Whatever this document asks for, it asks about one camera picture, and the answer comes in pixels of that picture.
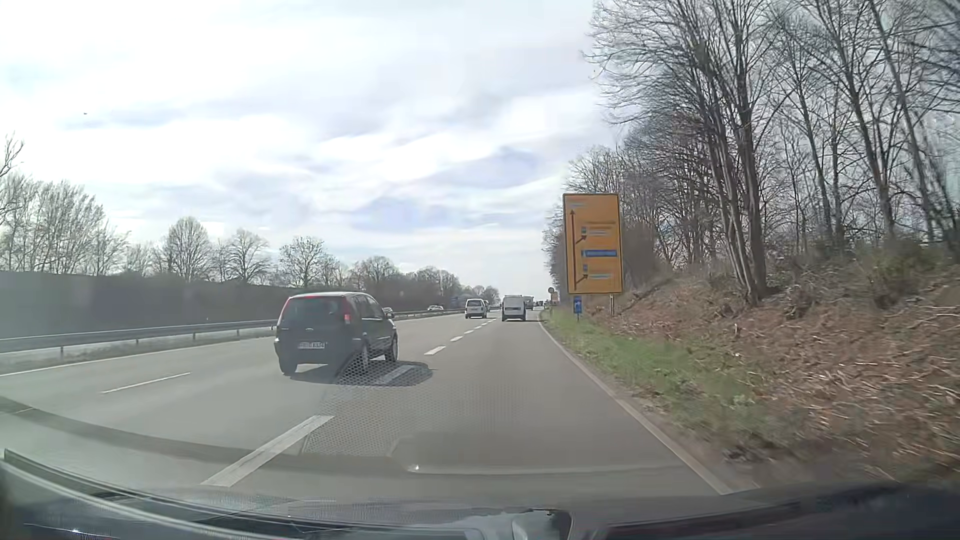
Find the guardrail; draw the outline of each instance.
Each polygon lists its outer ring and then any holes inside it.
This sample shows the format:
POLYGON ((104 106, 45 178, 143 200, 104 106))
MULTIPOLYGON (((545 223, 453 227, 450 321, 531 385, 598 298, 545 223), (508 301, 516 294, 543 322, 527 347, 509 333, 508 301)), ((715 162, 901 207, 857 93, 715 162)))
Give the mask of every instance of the guardrail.
MULTIPOLYGON (((452 315, 455 313, 463 313, 463 311, 453 309, 446 311, 395 311, 394 319, 415 319, 421 317, 435 317, 439 315, 452 315)), ((236 321, 230 323, 205 323, 200 325, 180 325, 174 327, 83 331, 77 333, 56 333, 51 335, 4 337, 0 338, 0 353, 17 353, 22 351, 34 351, 37 349, 55 349, 59 347, 60 355, 63 356, 64 347, 72 347, 76 345, 92 345, 95 343, 109 343, 111 341, 134 341, 139 343, 141 339, 149 339, 151 337, 172 337, 175 335, 193 335, 193 338, 197 339, 198 333, 210 333, 214 331, 236 331, 237 335, 239 336, 241 330, 258 328, 270 328, 272 330, 275 326, 276 319, 265 319, 262 321, 236 321)))

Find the windshield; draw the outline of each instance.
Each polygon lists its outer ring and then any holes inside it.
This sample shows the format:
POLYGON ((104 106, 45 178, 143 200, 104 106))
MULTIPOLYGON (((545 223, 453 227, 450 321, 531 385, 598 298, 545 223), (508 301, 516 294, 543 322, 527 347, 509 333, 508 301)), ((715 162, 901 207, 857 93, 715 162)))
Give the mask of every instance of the windshield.
POLYGON ((172 2, 0 9, 0 448, 291 502, 953 481, 960 0, 172 2))

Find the lane marking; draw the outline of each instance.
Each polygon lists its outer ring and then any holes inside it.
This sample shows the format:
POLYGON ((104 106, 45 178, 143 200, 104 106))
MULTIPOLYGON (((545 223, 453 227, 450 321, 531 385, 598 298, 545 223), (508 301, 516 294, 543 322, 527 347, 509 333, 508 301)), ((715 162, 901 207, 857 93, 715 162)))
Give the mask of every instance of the lane marking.
POLYGON ((201 485, 219 485, 231 487, 233 484, 244 479, 247 475, 256 471, 268 461, 282 454, 283 451, 290 448, 297 441, 301 440, 310 431, 319 428, 329 422, 332 416, 314 415, 293 426, 282 435, 278 436, 269 443, 261 446, 253 452, 244 455, 236 463, 227 466, 226 469, 213 475, 201 482, 201 485))
POLYGON ((373 384, 386 384, 386 383, 390 382, 391 380, 396 379, 397 377, 403 375, 404 373, 406 373, 406 372, 408 372, 408 371, 410 371, 410 370, 412 370, 412 369, 414 369, 414 366, 412 366, 412 365, 410 365, 410 364, 406 364, 406 365, 399 366, 399 367, 397 367, 394 371, 392 371, 392 372, 384 375, 384 376, 381 377, 380 379, 375 380, 375 381, 373 382, 373 384))
POLYGON ((151 382, 160 382, 161 380, 170 380, 176 379, 177 377, 183 377, 184 375, 190 375, 190 372, 180 373, 178 375, 171 375, 170 377, 161 377, 154 380, 144 380, 143 382, 138 382, 137 384, 128 384, 126 386, 121 386, 119 388, 113 388, 112 390, 103 390, 101 394, 109 394, 110 392, 119 392, 120 390, 126 390, 127 388, 136 388, 137 386, 143 386, 144 384, 150 384, 151 382))
POLYGON ((673 439, 667 436, 667 434, 661 431, 660 428, 654 425, 653 422, 650 422, 649 420, 647 420, 647 418, 643 416, 643 413, 636 410, 633 404, 631 404, 630 402, 622 398, 618 398, 616 395, 616 392, 614 392, 612 388, 610 388, 599 377, 594 375, 593 372, 590 371, 586 365, 584 365, 584 363, 580 360, 580 358, 574 356, 573 353, 571 353, 563 345, 561 345, 561 343, 557 341, 557 339, 549 331, 547 331, 546 327, 543 324, 539 324, 537 326, 539 326, 540 329, 543 331, 543 333, 545 333, 546 336, 550 338, 550 341, 553 341, 553 344, 556 345, 557 348, 560 349, 562 353, 564 353, 564 356, 566 356, 568 360, 573 362, 573 365, 580 368, 580 371, 584 372, 584 375, 586 375, 590 380, 596 383, 596 385, 599 386, 601 390, 606 392, 607 395, 610 396, 611 399, 614 400, 617 405, 620 405, 620 408, 625 410, 627 414, 629 414, 630 416, 634 417, 634 420, 639 422, 641 426, 644 426, 648 431, 650 431, 650 433, 653 434, 653 436, 657 437, 657 439, 663 444, 663 446, 667 447, 667 449, 669 449, 670 452, 672 452, 676 457, 678 457, 680 461, 682 461, 683 463, 686 463, 686 466, 689 467, 694 473, 696 473, 697 476, 703 479, 703 481, 706 482, 707 485, 712 487, 714 491, 716 491, 719 495, 726 495, 728 493, 733 493, 734 490, 730 488, 726 482, 724 482, 723 480, 718 478, 716 475, 714 475, 710 471, 710 469, 708 469, 696 457, 694 457, 689 452, 684 450, 684 447, 680 446, 673 439))

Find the grassy verge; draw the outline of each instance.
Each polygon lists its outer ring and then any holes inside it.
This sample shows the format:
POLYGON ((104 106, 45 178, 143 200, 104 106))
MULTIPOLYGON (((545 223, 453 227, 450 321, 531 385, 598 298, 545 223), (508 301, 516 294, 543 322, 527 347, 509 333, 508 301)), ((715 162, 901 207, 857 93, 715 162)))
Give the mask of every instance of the grassy verge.
POLYGON ((567 349, 614 376, 670 418, 723 444, 761 438, 783 444, 791 419, 771 415, 747 382, 755 376, 735 356, 697 344, 617 335, 587 317, 552 310, 544 325, 567 349))

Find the asphalt road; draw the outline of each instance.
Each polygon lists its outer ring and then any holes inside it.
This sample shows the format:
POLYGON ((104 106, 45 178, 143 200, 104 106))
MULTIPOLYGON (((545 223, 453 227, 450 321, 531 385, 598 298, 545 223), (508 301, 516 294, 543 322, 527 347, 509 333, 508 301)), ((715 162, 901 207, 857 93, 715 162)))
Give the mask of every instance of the asphalt road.
POLYGON ((539 321, 396 325, 399 363, 362 377, 284 377, 271 338, 3 375, 0 446, 145 489, 501 504, 715 493, 539 321))

